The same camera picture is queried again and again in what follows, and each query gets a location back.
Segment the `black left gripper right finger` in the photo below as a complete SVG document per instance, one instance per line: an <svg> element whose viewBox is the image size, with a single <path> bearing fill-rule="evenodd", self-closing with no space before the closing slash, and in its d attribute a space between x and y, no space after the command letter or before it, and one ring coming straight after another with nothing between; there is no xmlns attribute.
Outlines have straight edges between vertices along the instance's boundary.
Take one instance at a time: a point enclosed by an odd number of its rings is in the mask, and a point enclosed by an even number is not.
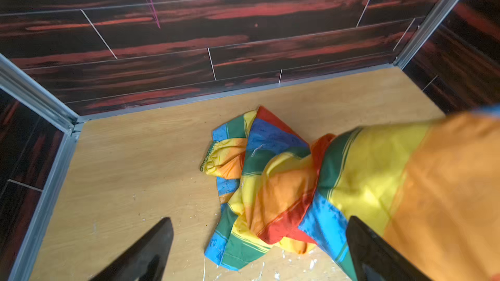
<svg viewBox="0 0 500 281"><path fill-rule="evenodd" d="M358 280L428 280L429 278L356 216L346 238Z"/></svg>

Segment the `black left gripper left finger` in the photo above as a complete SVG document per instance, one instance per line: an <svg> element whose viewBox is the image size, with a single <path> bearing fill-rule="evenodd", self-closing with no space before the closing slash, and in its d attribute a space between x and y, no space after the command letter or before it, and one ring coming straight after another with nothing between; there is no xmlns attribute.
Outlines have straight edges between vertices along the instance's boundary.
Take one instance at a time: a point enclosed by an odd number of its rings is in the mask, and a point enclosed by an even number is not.
<svg viewBox="0 0 500 281"><path fill-rule="evenodd" d="M161 280L173 238L171 219L164 217L92 279Z"/></svg>

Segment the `rainbow striped hooded jacket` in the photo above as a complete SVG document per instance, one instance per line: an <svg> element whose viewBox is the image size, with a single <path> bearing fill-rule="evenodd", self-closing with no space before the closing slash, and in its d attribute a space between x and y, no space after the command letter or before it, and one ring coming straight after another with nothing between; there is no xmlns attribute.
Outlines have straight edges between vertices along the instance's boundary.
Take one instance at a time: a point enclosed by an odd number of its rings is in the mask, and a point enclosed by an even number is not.
<svg viewBox="0 0 500 281"><path fill-rule="evenodd" d="M499 279L497 105L312 143L259 107L212 132L201 170L221 203L204 254L226 269L318 247L355 278L359 219L432 280Z"/></svg>

